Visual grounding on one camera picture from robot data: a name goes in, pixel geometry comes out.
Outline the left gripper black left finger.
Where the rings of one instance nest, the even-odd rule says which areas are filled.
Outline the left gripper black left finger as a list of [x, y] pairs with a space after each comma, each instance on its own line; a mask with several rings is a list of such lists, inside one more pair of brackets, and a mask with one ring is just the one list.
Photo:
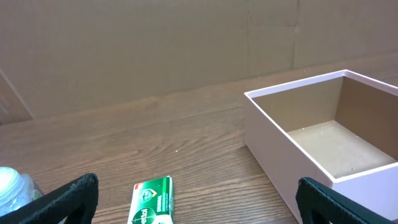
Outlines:
[[1, 217], [1, 223], [91, 224], [99, 198], [94, 173], [83, 176]]

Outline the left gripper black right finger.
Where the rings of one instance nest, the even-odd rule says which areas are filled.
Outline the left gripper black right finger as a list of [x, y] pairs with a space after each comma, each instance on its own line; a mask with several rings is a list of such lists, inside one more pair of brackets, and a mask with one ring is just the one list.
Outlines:
[[298, 181], [295, 199], [303, 224], [392, 223], [310, 177]]

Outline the clear pump dispenser bottle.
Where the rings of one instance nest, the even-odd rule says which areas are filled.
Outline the clear pump dispenser bottle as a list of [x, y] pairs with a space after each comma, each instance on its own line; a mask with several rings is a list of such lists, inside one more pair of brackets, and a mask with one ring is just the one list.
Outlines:
[[20, 174], [11, 167], [1, 167], [1, 216], [18, 210], [43, 194], [29, 174]]

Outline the green soap bar package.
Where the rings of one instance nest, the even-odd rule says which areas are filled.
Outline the green soap bar package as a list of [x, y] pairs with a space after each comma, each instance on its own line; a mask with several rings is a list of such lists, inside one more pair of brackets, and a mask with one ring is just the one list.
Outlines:
[[174, 185], [171, 176], [134, 185], [127, 224], [174, 223]]

